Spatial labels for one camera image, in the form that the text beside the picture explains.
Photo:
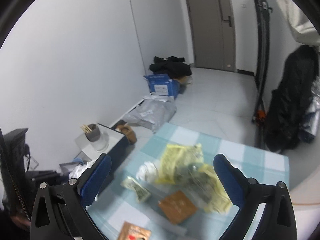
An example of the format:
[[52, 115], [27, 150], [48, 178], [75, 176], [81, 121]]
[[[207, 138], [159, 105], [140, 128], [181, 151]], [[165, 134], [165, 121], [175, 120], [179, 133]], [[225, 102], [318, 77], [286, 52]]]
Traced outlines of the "brown sachet with red dot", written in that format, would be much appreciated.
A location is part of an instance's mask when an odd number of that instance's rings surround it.
[[117, 240], [148, 240], [151, 237], [151, 231], [140, 226], [124, 222]]

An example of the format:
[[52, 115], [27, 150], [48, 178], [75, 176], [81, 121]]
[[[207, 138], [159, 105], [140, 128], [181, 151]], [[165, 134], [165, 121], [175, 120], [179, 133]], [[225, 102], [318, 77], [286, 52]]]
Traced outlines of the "small green printed wrapper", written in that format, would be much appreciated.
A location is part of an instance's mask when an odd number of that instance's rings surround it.
[[121, 182], [121, 186], [133, 191], [136, 194], [136, 199], [139, 203], [146, 201], [151, 196], [151, 193], [140, 185], [133, 177], [126, 177]]

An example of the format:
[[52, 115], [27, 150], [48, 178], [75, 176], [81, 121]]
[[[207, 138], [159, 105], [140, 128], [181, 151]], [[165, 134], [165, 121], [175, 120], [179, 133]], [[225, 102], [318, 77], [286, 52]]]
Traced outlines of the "white tissue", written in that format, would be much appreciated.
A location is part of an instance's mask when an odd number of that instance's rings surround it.
[[144, 164], [142, 164], [139, 167], [136, 173], [136, 178], [139, 181], [146, 181], [148, 183], [153, 183], [158, 178], [158, 174], [159, 174], [159, 166], [150, 161], [146, 161], [144, 162]]

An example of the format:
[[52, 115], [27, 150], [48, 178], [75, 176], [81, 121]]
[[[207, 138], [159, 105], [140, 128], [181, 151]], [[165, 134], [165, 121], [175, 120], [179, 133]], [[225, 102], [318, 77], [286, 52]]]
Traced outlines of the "brown square sachet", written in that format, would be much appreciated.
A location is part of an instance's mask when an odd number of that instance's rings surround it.
[[169, 222], [175, 225], [182, 223], [194, 215], [198, 210], [198, 208], [181, 190], [178, 190], [160, 200], [158, 206], [163, 211]]

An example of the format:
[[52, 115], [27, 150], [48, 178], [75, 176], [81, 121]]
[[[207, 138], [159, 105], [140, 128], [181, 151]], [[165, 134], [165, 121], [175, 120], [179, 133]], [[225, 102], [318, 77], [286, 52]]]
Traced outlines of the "black monitor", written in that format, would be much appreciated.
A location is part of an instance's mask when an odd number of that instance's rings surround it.
[[31, 220], [28, 183], [25, 177], [24, 157], [29, 154], [25, 143], [26, 128], [1, 134], [1, 176], [4, 185], [2, 203], [9, 215], [19, 213]]

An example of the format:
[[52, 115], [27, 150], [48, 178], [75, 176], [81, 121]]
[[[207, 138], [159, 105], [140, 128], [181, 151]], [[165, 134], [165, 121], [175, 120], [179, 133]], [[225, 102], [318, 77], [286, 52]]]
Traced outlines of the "yellow snack wrapper right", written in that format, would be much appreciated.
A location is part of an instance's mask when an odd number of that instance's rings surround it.
[[189, 165], [185, 189], [196, 206], [207, 213], [228, 213], [232, 206], [212, 165]]

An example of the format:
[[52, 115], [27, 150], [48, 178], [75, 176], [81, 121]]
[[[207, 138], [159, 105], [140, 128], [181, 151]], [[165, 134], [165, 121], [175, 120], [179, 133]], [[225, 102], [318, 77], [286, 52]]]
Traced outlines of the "yellow snack wrapper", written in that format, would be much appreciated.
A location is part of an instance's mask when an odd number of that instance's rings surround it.
[[183, 146], [167, 144], [160, 159], [156, 184], [181, 185], [204, 162], [202, 145]]
[[207, 213], [228, 213], [232, 206], [212, 165], [189, 165], [185, 189], [196, 206]]

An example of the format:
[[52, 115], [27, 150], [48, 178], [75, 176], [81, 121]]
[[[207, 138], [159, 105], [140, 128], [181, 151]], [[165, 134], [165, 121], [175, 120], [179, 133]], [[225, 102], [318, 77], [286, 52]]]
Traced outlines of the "grey cup with chopsticks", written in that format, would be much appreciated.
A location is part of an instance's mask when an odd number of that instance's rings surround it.
[[108, 135], [103, 133], [97, 124], [82, 125], [85, 137], [97, 152], [108, 147]]

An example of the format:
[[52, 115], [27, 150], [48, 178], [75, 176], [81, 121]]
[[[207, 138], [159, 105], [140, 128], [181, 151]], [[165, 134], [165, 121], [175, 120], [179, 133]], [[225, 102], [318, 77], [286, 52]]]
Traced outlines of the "white box side table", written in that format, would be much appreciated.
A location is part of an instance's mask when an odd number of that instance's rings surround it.
[[112, 161], [110, 174], [114, 174], [126, 159], [130, 146], [127, 137], [102, 124], [88, 125], [91, 132], [84, 132], [75, 139], [75, 143], [91, 160], [97, 160], [101, 154], [107, 154]]

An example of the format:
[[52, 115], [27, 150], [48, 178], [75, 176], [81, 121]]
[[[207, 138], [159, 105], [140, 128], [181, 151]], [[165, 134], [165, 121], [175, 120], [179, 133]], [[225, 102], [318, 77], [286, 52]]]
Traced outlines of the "brown slipper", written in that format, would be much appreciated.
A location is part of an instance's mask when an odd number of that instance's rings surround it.
[[125, 137], [128, 139], [130, 145], [133, 145], [137, 142], [137, 137], [134, 132], [134, 130], [129, 125], [118, 125], [116, 127], [116, 131], [122, 133], [125, 135]]

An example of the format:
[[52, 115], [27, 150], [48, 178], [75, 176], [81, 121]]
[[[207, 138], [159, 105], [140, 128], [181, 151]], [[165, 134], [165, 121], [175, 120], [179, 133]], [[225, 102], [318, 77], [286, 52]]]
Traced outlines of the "teal checkered tablecloth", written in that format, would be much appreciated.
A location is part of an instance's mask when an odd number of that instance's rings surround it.
[[286, 156], [260, 150], [236, 142], [166, 123], [154, 135], [142, 138], [142, 130], [135, 149], [116, 170], [114, 180], [88, 207], [88, 212], [98, 228], [108, 239], [117, 239], [124, 222], [129, 222], [152, 232], [152, 239], [219, 239], [227, 229], [238, 208], [232, 206], [227, 213], [197, 213], [179, 225], [171, 224], [158, 206], [164, 197], [176, 192], [172, 185], [144, 184], [151, 196], [138, 202], [136, 195], [122, 187], [121, 182], [136, 176], [140, 165], [146, 161], [157, 163], [167, 144], [202, 145], [204, 161], [212, 164], [214, 156], [222, 153], [246, 177], [253, 177], [262, 184], [274, 185], [278, 181], [289, 183], [290, 166]]

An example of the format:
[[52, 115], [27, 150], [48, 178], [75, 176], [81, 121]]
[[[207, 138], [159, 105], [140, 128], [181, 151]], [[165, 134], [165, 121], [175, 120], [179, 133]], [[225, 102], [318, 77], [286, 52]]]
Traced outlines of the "black hanging coat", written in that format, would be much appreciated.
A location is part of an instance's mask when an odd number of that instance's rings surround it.
[[293, 149], [299, 144], [299, 126], [311, 103], [317, 75], [318, 55], [313, 47], [302, 45], [287, 57], [265, 120], [264, 142], [270, 151]]

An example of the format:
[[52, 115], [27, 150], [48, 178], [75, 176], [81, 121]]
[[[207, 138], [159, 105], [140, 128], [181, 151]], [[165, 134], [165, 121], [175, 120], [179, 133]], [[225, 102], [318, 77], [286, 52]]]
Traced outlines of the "yellow snack wrapper left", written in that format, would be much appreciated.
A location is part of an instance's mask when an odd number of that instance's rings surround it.
[[181, 185], [204, 162], [202, 145], [183, 146], [167, 144], [160, 159], [156, 184]]

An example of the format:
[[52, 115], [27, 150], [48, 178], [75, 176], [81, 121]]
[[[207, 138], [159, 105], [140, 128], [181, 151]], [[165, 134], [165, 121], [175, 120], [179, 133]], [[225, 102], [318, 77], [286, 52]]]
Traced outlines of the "grey plastic mailer bag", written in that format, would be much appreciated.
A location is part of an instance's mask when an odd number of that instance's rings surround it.
[[148, 95], [135, 109], [123, 116], [123, 120], [156, 133], [176, 113], [175, 100], [168, 96]]

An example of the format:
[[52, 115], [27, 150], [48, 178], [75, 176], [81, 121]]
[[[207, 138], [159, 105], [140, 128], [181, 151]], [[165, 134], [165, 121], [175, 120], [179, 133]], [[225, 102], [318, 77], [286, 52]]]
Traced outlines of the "blue cardboard box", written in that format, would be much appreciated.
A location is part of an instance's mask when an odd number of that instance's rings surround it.
[[180, 93], [180, 83], [168, 74], [144, 75], [152, 95], [168, 96], [176, 99]]

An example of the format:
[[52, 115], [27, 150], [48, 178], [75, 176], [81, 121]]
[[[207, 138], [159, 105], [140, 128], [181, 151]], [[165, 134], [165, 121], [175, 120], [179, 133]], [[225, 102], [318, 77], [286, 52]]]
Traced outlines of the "black clothes pile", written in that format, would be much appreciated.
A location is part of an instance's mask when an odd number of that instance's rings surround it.
[[191, 76], [191, 67], [185, 63], [185, 58], [170, 56], [168, 58], [154, 57], [149, 70], [156, 74], [167, 74], [171, 79]]

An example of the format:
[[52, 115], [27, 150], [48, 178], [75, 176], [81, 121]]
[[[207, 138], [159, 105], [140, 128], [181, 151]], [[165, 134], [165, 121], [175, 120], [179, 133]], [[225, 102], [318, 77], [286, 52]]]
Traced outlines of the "white hanging bag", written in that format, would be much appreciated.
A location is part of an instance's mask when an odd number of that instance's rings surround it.
[[276, 0], [293, 39], [301, 44], [319, 47], [319, 33], [293, 0]]

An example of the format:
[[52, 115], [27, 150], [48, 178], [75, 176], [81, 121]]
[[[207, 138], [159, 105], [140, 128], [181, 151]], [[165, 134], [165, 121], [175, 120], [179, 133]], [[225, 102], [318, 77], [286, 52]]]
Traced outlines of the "grey apartment door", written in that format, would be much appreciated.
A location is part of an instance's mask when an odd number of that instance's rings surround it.
[[231, 0], [186, 0], [195, 66], [235, 72]]

